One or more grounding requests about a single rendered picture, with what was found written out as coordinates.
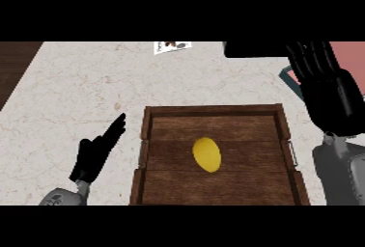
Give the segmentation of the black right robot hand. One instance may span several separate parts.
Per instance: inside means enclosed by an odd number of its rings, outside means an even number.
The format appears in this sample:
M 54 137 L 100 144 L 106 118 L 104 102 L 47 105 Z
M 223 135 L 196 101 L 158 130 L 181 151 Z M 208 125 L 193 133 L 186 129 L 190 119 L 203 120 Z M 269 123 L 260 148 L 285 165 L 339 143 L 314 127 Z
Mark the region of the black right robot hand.
M 323 133 L 365 133 L 365 101 L 350 72 L 339 67 L 326 41 L 286 43 L 288 60 L 300 81 L 305 111 Z

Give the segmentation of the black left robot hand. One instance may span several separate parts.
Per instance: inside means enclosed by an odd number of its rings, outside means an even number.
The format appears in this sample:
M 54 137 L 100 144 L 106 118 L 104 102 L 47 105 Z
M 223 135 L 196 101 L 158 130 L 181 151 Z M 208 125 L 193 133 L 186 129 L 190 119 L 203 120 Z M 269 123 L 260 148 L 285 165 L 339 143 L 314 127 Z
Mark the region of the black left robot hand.
M 103 135 L 99 135 L 94 140 L 82 139 L 79 141 L 75 165 L 68 177 L 70 181 L 76 182 L 82 180 L 87 183 L 94 182 L 124 131 L 125 114 L 121 114 L 109 125 Z

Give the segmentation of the pink teal-rimmed mat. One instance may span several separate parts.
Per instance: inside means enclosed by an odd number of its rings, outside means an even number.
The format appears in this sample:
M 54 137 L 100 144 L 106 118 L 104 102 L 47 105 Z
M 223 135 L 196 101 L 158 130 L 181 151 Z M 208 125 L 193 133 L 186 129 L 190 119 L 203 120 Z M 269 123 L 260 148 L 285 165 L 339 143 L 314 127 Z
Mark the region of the pink teal-rimmed mat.
M 365 41 L 331 41 L 331 46 L 339 67 L 348 71 L 365 98 Z M 300 81 L 291 67 L 280 70 L 279 78 L 294 94 L 302 97 Z

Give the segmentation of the black appliance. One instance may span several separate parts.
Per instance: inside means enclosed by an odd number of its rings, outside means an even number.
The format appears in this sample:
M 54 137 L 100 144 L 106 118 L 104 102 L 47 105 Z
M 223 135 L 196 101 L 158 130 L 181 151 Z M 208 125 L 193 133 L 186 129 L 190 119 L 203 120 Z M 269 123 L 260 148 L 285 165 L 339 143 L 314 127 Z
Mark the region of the black appliance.
M 223 55 L 226 58 L 286 57 L 288 50 L 282 42 L 226 41 Z

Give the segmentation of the brown wooden tray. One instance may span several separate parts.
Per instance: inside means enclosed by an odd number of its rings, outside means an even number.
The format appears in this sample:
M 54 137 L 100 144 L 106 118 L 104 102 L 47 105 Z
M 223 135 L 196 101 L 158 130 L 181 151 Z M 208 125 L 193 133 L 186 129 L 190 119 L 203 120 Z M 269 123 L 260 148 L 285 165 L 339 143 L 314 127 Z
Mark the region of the brown wooden tray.
M 279 103 L 147 106 L 130 203 L 305 206 Z

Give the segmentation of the white printed card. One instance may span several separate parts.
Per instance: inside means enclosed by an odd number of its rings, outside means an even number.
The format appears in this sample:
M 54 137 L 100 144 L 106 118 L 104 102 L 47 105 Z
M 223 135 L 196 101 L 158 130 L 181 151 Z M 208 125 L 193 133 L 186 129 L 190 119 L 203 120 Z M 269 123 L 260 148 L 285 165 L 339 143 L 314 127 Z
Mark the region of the white printed card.
M 153 43 L 153 54 L 178 51 L 192 47 L 190 41 L 156 41 Z

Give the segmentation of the yellow lemon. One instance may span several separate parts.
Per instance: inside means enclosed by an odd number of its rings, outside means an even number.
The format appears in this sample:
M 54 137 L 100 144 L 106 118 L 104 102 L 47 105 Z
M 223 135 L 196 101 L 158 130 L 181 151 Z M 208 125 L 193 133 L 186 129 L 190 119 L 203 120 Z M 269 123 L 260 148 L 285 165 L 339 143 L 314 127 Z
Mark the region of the yellow lemon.
M 195 140 L 192 156 L 196 164 L 208 173 L 214 173 L 221 166 L 221 152 L 217 143 L 208 137 Z

